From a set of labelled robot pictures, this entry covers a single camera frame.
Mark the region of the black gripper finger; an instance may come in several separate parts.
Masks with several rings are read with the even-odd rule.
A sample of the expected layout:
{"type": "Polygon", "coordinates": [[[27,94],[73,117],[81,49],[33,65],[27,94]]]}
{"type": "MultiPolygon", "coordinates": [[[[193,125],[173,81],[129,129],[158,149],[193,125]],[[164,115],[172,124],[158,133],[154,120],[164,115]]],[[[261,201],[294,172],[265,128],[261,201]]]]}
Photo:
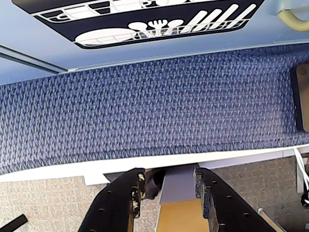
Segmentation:
{"type": "Polygon", "coordinates": [[[210,232],[273,232],[258,213],[220,176],[195,169],[195,193],[210,232]]]}
{"type": "Polygon", "coordinates": [[[140,202],[145,196],[145,169],[125,172],[97,194],[78,231],[134,231],[134,219],[140,217],[140,202]]]}

